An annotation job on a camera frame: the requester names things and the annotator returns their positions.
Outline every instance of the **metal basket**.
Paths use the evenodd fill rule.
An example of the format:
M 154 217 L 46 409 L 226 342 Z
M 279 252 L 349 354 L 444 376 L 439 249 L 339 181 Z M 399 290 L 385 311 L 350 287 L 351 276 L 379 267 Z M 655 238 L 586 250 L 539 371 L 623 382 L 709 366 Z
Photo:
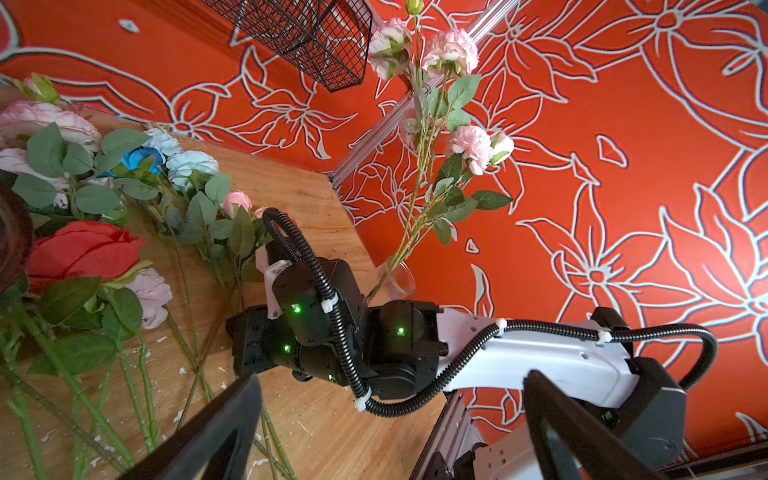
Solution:
M 366 0 L 203 2 L 329 91 L 362 83 L 373 19 Z

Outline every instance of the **wood surface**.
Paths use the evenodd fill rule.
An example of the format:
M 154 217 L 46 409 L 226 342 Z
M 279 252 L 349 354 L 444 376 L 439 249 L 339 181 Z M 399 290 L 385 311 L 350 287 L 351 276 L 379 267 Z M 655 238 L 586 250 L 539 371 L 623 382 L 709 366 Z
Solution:
M 4 106 L 16 97 L 13 91 L 0 91 L 0 105 Z M 93 114 L 91 122 L 102 134 L 118 127 L 141 129 L 138 124 L 104 114 L 83 114 Z M 325 176 L 188 138 L 180 138 L 180 142 L 187 150 L 205 151 L 214 156 L 221 171 L 232 174 L 233 188 L 246 192 L 254 205 L 276 207 L 287 212 L 298 223 L 318 255 L 342 258 L 349 263 L 363 292 L 375 284 L 374 266 Z M 193 333 L 187 315 L 189 301 L 199 342 L 203 345 L 214 322 L 227 316 L 223 295 L 197 253 L 188 249 L 182 256 L 190 288 L 190 299 L 187 300 L 175 253 L 156 239 L 143 222 L 136 221 L 140 217 L 138 214 L 136 212 L 129 227 L 148 240 L 141 249 L 141 256 L 153 260 L 153 267 L 171 285 L 174 299 L 168 305 L 169 310 L 191 347 Z M 248 288 L 248 304 L 265 302 L 262 285 Z M 145 331 L 144 335 L 151 351 L 148 367 L 154 387 L 157 422 L 163 436 L 170 437 L 177 427 L 174 418 L 184 407 L 192 385 L 192 366 L 167 323 Z M 135 345 L 129 343 L 128 346 L 138 347 L 136 339 L 133 342 Z M 230 338 L 221 327 L 205 368 L 216 394 L 234 381 L 230 347 Z M 21 352 L 22 371 L 35 355 L 33 349 Z M 186 373 L 180 374 L 181 369 L 185 369 Z M 82 376 L 82 384 L 91 398 L 96 396 L 102 377 L 103 368 Z M 60 379 L 47 376 L 28 378 L 35 388 L 58 406 L 70 410 L 71 394 Z M 445 403 L 439 396 L 415 414 L 400 419 L 381 419 L 367 412 L 357 412 L 349 389 L 329 382 L 314 379 L 301 384 L 293 379 L 288 369 L 282 367 L 260 374 L 259 380 L 280 440 L 301 479 L 408 478 Z M 134 381 L 141 396 L 141 376 L 137 369 L 134 369 Z M 136 459 L 143 458 L 146 450 L 141 432 L 117 366 L 113 370 L 110 390 L 104 414 L 126 440 Z M 34 478 L 20 424 L 6 404 L 8 394 L 8 384 L 0 380 L 0 477 Z M 37 425 L 49 478 L 69 478 L 72 472 L 71 434 L 33 400 L 29 399 L 28 403 Z M 204 398 L 198 389 L 190 414 L 199 412 L 203 406 Z M 89 450 L 88 459 L 96 458 L 96 454 Z M 258 464 L 260 458 L 262 456 L 254 450 L 246 470 L 249 480 L 272 478 L 268 464 Z M 101 460 L 96 460 L 95 467 L 89 473 L 89 478 L 117 476 L 117 472 Z

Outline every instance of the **clear glass vase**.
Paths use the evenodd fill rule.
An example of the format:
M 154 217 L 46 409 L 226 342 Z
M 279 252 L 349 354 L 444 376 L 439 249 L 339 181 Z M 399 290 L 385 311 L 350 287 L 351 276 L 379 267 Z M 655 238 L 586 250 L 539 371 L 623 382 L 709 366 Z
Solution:
M 376 267 L 379 283 L 366 297 L 366 302 L 369 305 L 378 306 L 390 300 L 404 300 L 416 291 L 416 281 L 411 270 L 405 262 L 400 262 L 390 269 L 393 260 L 390 257 L 386 262 Z

